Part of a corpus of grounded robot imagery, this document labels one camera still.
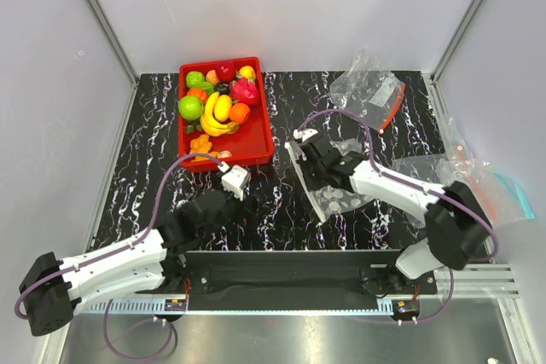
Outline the polka dot zip bag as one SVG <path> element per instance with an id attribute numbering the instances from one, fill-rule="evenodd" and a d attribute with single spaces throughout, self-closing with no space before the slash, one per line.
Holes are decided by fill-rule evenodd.
<path id="1" fill-rule="evenodd" d="M 306 197 L 321 222 L 333 214 L 357 210 L 373 200 L 369 195 L 354 194 L 343 188 L 332 188 L 320 182 L 312 182 L 304 154 L 295 141 L 286 142 L 285 149 Z"/>

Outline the yellow toy banana bunch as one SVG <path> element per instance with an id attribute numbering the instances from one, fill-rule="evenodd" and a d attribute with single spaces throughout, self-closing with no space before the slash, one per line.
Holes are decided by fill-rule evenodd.
<path id="1" fill-rule="evenodd" d="M 239 124 L 237 122 L 222 124 L 213 117 L 213 108 L 216 106 L 219 97 L 220 94 L 218 92 L 214 92 L 208 97 L 204 112 L 200 117 L 200 126 L 202 130 L 209 136 L 214 137 L 225 134 L 234 134 L 239 129 Z"/>

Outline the green toy apple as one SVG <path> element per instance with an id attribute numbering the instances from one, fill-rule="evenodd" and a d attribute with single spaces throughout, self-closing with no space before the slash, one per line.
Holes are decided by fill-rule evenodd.
<path id="1" fill-rule="evenodd" d="M 186 95 L 178 102 L 178 111 L 187 121 L 195 121 L 204 112 L 204 105 L 199 97 Z"/>

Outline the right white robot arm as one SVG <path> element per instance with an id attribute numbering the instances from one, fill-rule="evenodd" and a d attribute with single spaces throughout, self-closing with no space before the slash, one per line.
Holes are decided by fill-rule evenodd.
<path id="1" fill-rule="evenodd" d="M 342 153 L 314 130 L 286 143 L 289 158 L 315 213 L 343 213 L 361 196 L 386 202 L 423 223 L 426 237 L 406 247 L 387 271 L 388 285 L 407 292 L 432 270 L 464 269 L 491 237 L 491 224 L 472 190 L 393 172 L 358 152 Z"/>

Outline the clear bag orange zipper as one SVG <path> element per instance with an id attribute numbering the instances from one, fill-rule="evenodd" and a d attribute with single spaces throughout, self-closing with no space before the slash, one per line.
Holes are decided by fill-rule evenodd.
<path id="1" fill-rule="evenodd" d="M 329 94 L 337 108 L 382 134 L 398 113 L 405 89 L 406 84 L 383 61 L 360 49 L 349 69 L 331 83 Z"/>

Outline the pink toy garlic clove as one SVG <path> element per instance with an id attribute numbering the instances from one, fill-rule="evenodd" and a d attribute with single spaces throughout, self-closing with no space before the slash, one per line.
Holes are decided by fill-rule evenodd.
<path id="1" fill-rule="evenodd" d="M 231 156 L 232 156 L 232 153 L 228 150 L 221 151 L 218 153 L 218 159 L 229 158 Z"/>

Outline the orange toy ginger root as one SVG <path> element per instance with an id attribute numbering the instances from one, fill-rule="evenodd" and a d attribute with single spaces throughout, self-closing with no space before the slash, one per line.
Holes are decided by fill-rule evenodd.
<path id="1" fill-rule="evenodd" d="M 218 157 L 218 152 L 212 150 L 212 143 L 208 134 L 204 133 L 190 141 L 191 153 L 203 153 L 213 158 Z"/>

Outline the orange toy orange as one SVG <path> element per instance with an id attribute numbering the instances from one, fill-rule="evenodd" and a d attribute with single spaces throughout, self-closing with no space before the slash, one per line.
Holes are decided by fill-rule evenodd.
<path id="1" fill-rule="evenodd" d="M 250 107 L 245 103 L 238 102 L 229 110 L 229 120 L 238 124 L 246 123 L 249 115 Z"/>

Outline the yellow toy mango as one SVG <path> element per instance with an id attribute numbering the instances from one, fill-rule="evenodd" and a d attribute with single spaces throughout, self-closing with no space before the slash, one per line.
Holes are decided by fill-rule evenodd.
<path id="1" fill-rule="evenodd" d="M 214 118 L 218 122 L 226 121 L 229 118 L 232 105 L 233 102 L 229 95 L 220 95 L 213 108 Z"/>

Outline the pink toy dragon fruit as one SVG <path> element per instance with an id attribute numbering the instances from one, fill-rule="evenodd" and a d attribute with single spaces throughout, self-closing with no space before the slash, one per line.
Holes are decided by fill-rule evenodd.
<path id="1" fill-rule="evenodd" d="M 248 106 L 255 106 L 260 103 L 260 92 L 257 83 L 248 78 L 238 78 L 230 84 L 231 98 Z"/>

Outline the orange toy pumpkin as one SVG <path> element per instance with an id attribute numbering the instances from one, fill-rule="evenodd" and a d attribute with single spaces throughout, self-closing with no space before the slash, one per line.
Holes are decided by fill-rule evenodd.
<path id="1" fill-rule="evenodd" d="M 196 98 L 199 98 L 203 104 L 205 104 L 208 99 L 207 92 L 204 89 L 200 89 L 200 88 L 189 89 L 187 95 L 191 95 Z"/>

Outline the dark purple toy mangosteen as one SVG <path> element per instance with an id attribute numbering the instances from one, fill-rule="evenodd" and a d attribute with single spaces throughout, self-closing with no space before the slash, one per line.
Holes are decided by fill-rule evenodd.
<path id="1" fill-rule="evenodd" d="M 230 93 L 230 82 L 218 82 L 214 85 L 214 90 L 220 95 L 228 95 Z"/>

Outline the green toy pepper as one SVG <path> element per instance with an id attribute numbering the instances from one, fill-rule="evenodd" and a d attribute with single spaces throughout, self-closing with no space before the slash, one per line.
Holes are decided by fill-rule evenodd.
<path id="1" fill-rule="evenodd" d="M 185 76 L 185 83 L 189 89 L 199 89 L 205 81 L 205 75 L 202 72 L 190 71 Z"/>

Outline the dark red toy apple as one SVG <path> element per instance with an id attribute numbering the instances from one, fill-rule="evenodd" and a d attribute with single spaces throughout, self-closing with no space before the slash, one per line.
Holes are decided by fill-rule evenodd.
<path id="1" fill-rule="evenodd" d="M 231 82 L 235 79 L 237 70 L 233 61 L 220 61 L 215 67 L 215 73 L 221 82 Z"/>

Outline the clear bags blue red zippers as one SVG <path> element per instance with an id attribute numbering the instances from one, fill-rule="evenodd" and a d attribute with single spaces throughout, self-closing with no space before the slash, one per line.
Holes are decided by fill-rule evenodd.
<path id="1" fill-rule="evenodd" d="M 443 153 L 396 159 L 392 169 L 444 186 L 454 181 L 466 183 L 495 228 L 535 218 L 521 186 L 476 157 L 453 118 L 442 120 L 439 128 L 444 132 Z"/>

